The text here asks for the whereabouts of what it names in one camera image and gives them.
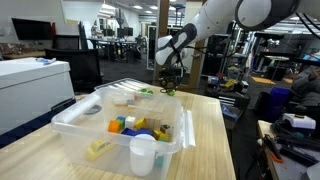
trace gray floor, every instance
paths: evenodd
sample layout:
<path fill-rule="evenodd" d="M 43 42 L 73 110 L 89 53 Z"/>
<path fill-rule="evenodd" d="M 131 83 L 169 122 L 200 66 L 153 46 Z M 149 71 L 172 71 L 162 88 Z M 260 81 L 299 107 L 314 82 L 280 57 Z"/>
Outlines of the gray floor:
<path fill-rule="evenodd" d="M 100 61 L 100 67 L 104 73 L 103 80 L 105 83 L 129 77 L 152 84 L 153 71 L 147 70 L 146 60 L 142 60 L 141 63 L 133 61 L 124 63 L 110 62 L 102 59 Z M 256 144 L 258 139 L 256 135 L 256 123 L 259 119 L 263 119 L 263 117 L 254 115 L 252 109 L 255 106 L 260 92 L 270 92 L 272 87 L 291 87 L 291 84 L 283 81 L 274 81 L 276 85 L 270 85 L 256 83 L 251 77 L 244 77 L 244 79 L 248 81 L 250 86 L 248 94 L 251 97 L 251 101 L 244 119 L 237 122 L 232 132 L 227 131 L 237 179 L 247 179 L 245 174 L 253 161 L 255 151 L 258 149 Z M 199 89 L 196 91 L 197 94 L 203 95 L 205 86 L 206 80 L 201 79 Z"/>

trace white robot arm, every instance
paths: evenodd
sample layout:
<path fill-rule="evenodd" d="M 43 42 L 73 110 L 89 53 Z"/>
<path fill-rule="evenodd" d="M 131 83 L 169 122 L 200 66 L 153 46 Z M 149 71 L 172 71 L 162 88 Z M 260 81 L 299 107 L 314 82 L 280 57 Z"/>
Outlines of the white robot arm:
<path fill-rule="evenodd" d="M 208 0 L 174 37 L 158 39 L 156 61 L 159 65 L 176 63 L 183 48 L 214 35 L 234 19 L 245 31 L 259 31 L 295 12 L 320 17 L 318 7 L 319 0 Z"/>

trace orange block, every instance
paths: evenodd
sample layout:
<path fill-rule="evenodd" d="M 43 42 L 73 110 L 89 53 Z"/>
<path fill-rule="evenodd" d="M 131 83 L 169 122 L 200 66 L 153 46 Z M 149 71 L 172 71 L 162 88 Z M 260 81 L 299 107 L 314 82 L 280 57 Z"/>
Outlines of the orange block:
<path fill-rule="evenodd" d="M 112 120 L 109 123 L 108 132 L 119 133 L 120 131 L 120 122 Z"/>

